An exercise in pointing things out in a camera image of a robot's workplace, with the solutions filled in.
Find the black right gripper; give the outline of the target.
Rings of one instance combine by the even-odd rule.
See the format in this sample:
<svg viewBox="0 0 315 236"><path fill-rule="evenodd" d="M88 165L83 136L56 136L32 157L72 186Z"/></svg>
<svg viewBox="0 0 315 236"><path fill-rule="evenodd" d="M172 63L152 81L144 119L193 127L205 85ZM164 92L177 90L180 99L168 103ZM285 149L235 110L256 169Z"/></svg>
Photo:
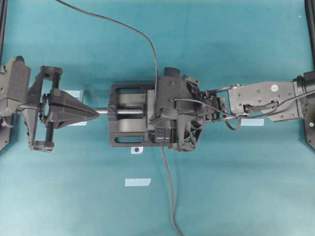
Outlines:
<svg viewBox="0 0 315 236"><path fill-rule="evenodd" d="M180 70L166 67L164 75L157 78L155 115L150 125L156 128L171 128L171 143L162 144L182 152L193 151L205 125L199 113L200 104L193 100L201 98L199 82L181 75Z"/></svg>

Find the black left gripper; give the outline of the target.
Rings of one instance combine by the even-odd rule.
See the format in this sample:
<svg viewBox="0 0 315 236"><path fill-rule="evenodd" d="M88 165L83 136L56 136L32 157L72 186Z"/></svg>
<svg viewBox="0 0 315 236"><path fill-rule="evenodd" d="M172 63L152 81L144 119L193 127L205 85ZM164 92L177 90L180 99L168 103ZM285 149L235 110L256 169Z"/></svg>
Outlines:
<svg viewBox="0 0 315 236"><path fill-rule="evenodd" d="M62 128L75 124L86 125L88 121L99 118L99 113L69 93L58 89L63 70L59 67L41 66L33 85L28 89L27 102L23 105L23 119L27 127L28 146L31 150L51 152L54 148L54 128ZM44 80L52 82L50 95L42 95ZM51 109L61 110L63 115L55 115L51 122L46 120L45 107L50 98ZM36 141L37 121L46 125L46 138Z"/></svg>

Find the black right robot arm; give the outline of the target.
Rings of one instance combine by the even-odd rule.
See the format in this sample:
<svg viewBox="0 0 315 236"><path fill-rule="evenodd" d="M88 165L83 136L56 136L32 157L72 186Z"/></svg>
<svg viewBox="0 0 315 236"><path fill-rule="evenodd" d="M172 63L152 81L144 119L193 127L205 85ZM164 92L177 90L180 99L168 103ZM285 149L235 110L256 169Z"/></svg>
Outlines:
<svg viewBox="0 0 315 236"><path fill-rule="evenodd" d="M315 74L306 72L291 82L267 81L201 90L199 82L167 67L156 79L149 126L157 143L181 152L196 149L208 122L239 123L268 117L271 121L302 119L306 143L315 145Z"/></svg>

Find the blue tape under right arm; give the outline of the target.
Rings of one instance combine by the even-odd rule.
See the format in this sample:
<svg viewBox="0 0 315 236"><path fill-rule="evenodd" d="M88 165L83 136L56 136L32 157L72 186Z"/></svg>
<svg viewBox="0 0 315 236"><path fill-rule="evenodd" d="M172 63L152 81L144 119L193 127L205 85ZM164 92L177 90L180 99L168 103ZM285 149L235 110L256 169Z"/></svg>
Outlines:
<svg viewBox="0 0 315 236"><path fill-rule="evenodd" d="M242 119L242 126L263 126L264 119L263 118L255 118L255 119Z"/></svg>

